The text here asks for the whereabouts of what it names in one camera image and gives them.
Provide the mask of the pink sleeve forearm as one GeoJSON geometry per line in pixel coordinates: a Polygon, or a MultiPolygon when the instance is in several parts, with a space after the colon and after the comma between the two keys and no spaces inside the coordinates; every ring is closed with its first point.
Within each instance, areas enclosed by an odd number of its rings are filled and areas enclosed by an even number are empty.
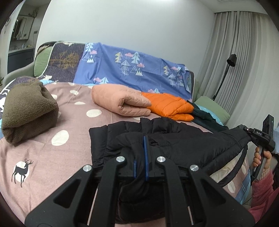
{"type": "Polygon", "coordinates": [[[252,202],[248,210],[257,223],[264,214],[269,210],[275,198],[278,196],[278,189],[273,190],[273,174],[268,168],[260,177],[252,183],[252,202]]]}

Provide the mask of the person's right hand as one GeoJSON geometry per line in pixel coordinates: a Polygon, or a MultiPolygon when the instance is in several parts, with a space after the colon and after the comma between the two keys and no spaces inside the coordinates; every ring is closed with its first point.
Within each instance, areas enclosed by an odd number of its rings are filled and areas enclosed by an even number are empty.
{"type": "Polygon", "coordinates": [[[269,151],[265,150],[262,152],[262,154],[264,155],[264,157],[262,157],[262,155],[260,155],[259,152],[260,152],[260,148],[257,147],[255,149],[254,158],[252,161],[252,167],[253,168],[258,167],[262,163],[262,161],[265,159],[265,165],[264,165],[263,171],[262,171],[262,172],[265,172],[266,170],[269,170],[269,168],[270,168],[272,154],[269,151]]]}

